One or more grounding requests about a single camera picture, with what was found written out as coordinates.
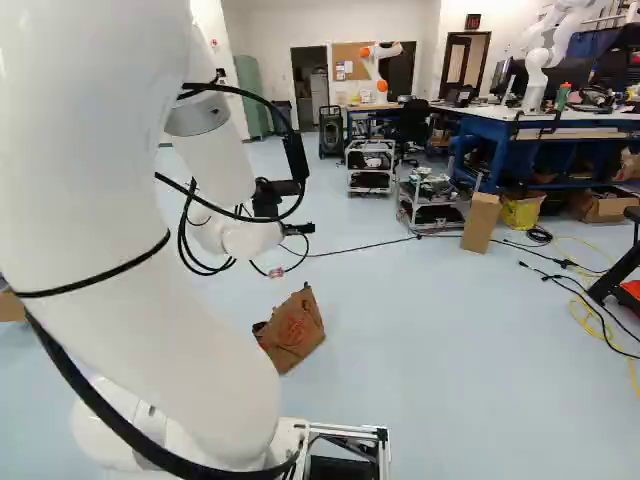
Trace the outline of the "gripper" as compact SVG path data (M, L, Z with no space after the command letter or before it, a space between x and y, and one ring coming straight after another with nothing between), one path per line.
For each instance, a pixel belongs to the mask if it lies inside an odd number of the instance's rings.
M265 177L255 179L256 190L252 196L252 207L256 218L284 220L290 216L302 203L306 193L306 185L294 180L268 180ZM287 196L296 196L296 202L284 213L280 213L278 206Z

